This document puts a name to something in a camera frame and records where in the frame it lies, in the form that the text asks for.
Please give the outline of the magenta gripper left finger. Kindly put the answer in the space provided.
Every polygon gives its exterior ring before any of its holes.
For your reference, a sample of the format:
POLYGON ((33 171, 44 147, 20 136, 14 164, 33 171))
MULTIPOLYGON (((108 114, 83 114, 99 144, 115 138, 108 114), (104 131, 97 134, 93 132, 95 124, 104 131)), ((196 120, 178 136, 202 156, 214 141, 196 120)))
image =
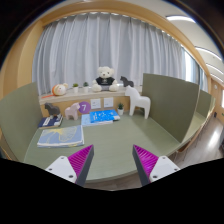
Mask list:
POLYGON ((87 146, 69 157, 59 156, 46 171, 65 180, 84 186, 94 156, 94 146, 87 146))

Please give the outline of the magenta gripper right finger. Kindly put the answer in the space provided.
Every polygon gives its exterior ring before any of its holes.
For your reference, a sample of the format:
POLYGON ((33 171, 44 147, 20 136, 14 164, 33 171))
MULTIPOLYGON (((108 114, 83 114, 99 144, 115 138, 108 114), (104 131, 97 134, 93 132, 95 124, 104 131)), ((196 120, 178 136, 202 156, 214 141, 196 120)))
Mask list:
POLYGON ((140 146, 134 145, 132 154, 143 186, 180 170, 167 156, 158 157, 140 146))

